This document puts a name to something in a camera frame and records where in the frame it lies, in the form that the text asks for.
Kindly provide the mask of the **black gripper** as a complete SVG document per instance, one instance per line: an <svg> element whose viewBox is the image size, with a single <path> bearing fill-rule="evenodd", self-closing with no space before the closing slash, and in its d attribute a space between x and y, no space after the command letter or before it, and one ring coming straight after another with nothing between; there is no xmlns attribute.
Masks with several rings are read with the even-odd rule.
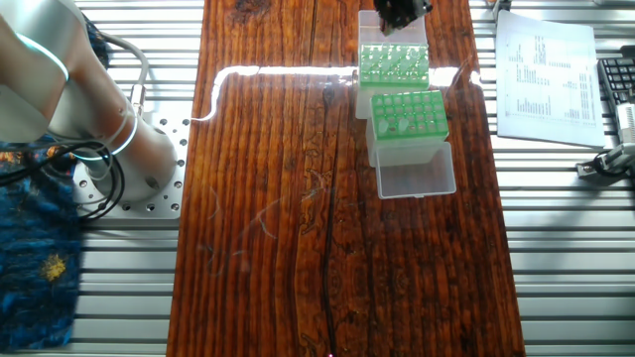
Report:
<svg viewBox="0 0 635 357"><path fill-rule="evenodd" d="M380 31L389 36L393 30L402 30L432 10L430 0L374 0L380 15Z"/></svg>

